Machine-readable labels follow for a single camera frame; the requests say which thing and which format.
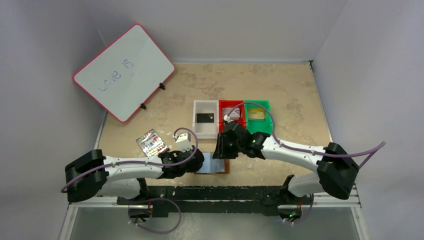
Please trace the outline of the pack of coloured markers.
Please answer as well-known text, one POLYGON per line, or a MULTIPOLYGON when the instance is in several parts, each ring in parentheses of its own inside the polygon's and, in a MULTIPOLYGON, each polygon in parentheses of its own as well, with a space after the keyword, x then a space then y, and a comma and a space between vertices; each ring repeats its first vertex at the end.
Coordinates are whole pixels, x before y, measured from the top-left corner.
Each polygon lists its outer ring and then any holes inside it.
POLYGON ((156 156, 169 150, 169 146, 154 129, 137 138, 136 143, 147 157, 156 156))

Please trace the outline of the green plastic bin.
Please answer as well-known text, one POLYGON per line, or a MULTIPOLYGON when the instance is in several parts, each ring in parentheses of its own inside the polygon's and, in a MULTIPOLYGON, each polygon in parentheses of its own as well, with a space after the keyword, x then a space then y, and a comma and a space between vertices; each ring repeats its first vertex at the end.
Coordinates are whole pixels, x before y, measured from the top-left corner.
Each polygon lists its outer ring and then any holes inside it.
POLYGON ((269 112, 271 111, 270 102, 268 100, 245 100, 245 102, 255 103, 255 104, 245 104, 245 119, 246 119, 246 129, 250 133, 263 132, 267 134, 272 134, 273 131, 273 121, 270 116, 265 113, 265 120, 248 120, 248 108, 261 108, 258 105, 263 106, 269 112))

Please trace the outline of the white plastic bin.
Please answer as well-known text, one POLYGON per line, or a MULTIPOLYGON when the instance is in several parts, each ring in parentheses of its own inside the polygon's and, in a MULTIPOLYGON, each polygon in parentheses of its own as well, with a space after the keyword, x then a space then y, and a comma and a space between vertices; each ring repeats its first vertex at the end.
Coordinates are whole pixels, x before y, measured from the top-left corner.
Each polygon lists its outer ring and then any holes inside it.
POLYGON ((219 132, 218 100, 194 100, 192 130, 198 139, 216 139, 219 132))

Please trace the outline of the brown leather card holder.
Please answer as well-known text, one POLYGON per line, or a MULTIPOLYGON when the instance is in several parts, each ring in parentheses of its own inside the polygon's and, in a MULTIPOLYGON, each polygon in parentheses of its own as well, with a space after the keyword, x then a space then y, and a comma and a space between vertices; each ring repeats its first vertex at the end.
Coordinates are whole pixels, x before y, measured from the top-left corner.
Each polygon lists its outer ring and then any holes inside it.
POLYGON ((200 175, 229 174, 230 163, 228 159, 215 159, 212 152, 203 153, 202 167, 195 172, 200 175))

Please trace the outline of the red plastic bin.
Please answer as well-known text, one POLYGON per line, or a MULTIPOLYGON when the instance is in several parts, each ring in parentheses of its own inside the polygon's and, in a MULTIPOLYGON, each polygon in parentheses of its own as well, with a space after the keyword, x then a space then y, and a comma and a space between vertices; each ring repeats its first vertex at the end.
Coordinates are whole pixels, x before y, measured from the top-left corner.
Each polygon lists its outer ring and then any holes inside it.
MULTIPOLYGON (((228 115, 230 110, 238 105, 243 103, 243 100, 219 100, 218 106, 219 106, 219 133, 221 133, 224 129, 224 121, 223 117, 224 115, 228 115)), ((236 108, 240 109, 240 119, 233 120, 241 124, 244 128, 246 127, 246 115, 245 115, 245 106, 242 104, 236 108)))

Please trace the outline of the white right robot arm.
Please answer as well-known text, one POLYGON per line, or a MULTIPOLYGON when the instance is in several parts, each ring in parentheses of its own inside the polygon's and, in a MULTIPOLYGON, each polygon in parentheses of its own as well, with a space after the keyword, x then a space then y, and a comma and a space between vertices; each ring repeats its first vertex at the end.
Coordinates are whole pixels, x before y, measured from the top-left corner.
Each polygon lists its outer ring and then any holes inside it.
POLYGON ((340 200, 350 197, 359 166, 336 144, 310 146, 274 139, 265 132, 250 133, 241 124, 231 121, 218 134, 215 159, 236 159, 242 153, 250 158, 278 160, 293 164, 310 173, 290 175, 281 191, 291 197, 327 193, 340 200))

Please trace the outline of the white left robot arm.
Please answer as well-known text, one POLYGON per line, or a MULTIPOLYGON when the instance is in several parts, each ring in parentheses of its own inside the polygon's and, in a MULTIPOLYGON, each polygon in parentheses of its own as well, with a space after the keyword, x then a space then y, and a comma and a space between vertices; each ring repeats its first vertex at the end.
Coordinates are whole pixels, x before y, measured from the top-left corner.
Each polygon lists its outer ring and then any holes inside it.
POLYGON ((66 165, 66 184, 61 192, 70 203, 96 196, 133 199, 144 192, 142 179, 179 178, 198 171, 204 160, 195 147, 141 158, 105 156, 102 150, 94 149, 66 165))

